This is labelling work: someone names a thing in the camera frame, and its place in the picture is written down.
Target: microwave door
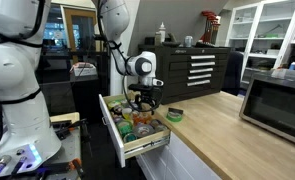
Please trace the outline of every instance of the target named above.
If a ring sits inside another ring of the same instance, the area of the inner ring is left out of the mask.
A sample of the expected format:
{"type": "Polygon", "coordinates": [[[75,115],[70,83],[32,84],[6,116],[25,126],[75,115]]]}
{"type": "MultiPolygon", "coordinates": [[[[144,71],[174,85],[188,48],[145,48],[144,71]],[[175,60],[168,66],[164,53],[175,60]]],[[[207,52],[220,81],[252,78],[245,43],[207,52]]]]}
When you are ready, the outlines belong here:
{"type": "Polygon", "coordinates": [[[295,138],[295,82],[266,76],[253,79],[240,116],[295,138]]]}

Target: light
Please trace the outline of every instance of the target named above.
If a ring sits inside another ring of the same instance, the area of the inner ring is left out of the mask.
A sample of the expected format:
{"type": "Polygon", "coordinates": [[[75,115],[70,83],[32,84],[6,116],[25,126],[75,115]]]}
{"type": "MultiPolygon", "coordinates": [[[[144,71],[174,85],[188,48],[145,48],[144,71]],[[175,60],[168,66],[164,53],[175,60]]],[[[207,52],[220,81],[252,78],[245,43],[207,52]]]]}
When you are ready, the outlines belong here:
{"type": "Polygon", "coordinates": [[[31,152],[32,152],[33,155],[34,155],[34,158],[36,159],[35,162],[36,162],[37,164],[41,163],[41,157],[40,157],[40,155],[39,155],[39,153],[38,153],[36,147],[35,147],[33,144],[30,144],[30,145],[29,145],[29,148],[30,148],[31,152]]]}

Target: open drawer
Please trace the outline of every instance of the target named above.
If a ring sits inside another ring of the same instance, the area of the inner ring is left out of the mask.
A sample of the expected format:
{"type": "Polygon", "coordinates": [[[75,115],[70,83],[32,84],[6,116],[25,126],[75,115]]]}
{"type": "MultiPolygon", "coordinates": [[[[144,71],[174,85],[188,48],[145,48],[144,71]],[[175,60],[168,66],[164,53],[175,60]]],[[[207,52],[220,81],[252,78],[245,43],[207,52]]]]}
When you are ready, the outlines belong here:
{"type": "Polygon", "coordinates": [[[103,123],[108,127],[115,146],[121,167],[125,167],[125,160],[169,143],[170,130],[164,130],[144,138],[124,143],[116,124],[107,108],[107,104],[114,100],[125,99],[124,95],[102,97],[99,95],[100,108],[103,113],[103,123]]]}

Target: drawer handle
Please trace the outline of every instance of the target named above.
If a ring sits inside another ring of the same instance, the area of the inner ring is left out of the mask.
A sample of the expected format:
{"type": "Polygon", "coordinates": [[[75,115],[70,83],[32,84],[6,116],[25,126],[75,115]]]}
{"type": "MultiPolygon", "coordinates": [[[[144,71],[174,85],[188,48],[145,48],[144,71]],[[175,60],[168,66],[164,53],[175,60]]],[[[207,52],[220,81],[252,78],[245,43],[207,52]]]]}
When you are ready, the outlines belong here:
{"type": "Polygon", "coordinates": [[[215,55],[207,56],[190,56],[191,59],[215,59],[215,55]]]}
{"type": "Polygon", "coordinates": [[[205,75],[200,75],[200,76],[188,76],[188,79],[202,79],[202,78],[207,78],[207,77],[211,77],[211,74],[205,74],[205,75]]]}
{"type": "Polygon", "coordinates": [[[209,71],[214,71],[213,68],[207,68],[207,69],[197,69],[197,70],[190,70],[190,73],[200,73],[200,72],[209,72],[209,71]]]}
{"type": "Polygon", "coordinates": [[[102,117],[101,120],[103,121],[103,124],[104,124],[105,126],[107,126],[108,123],[107,123],[107,121],[106,121],[105,118],[106,118],[106,117],[102,117]]]}
{"type": "Polygon", "coordinates": [[[197,67],[197,66],[211,66],[215,65],[215,62],[205,62],[205,63],[191,63],[192,67],[197,67]]]}
{"type": "Polygon", "coordinates": [[[210,83],[210,80],[187,83],[187,86],[197,86],[197,85],[200,85],[200,84],[208,84],[208,83],[210,83]]]}

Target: wooden countertop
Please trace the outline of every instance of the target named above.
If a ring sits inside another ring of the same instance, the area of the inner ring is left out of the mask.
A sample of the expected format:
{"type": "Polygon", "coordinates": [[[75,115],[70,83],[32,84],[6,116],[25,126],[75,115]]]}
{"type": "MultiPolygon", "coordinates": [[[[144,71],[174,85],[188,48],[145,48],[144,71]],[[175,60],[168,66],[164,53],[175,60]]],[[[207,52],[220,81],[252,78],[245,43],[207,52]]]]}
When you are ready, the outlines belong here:
{"type": "Polygon", "coordinates": [[[79,121],[79,113],[75,112],[75,113],[69,113],[69,114],[62,114],[58,116],[51,116],[50,120],[51,122],[71,120],[71,123],[75,123],[79,121]]]}
{"type": "Polygon", "coordinates": [[[241,120],[242,101],[221,92],[162,105],[155,117],[222,179],[295,179],[295,144],[241,120]],[[166,120],[168,107],[183,120],[166,120]]]}

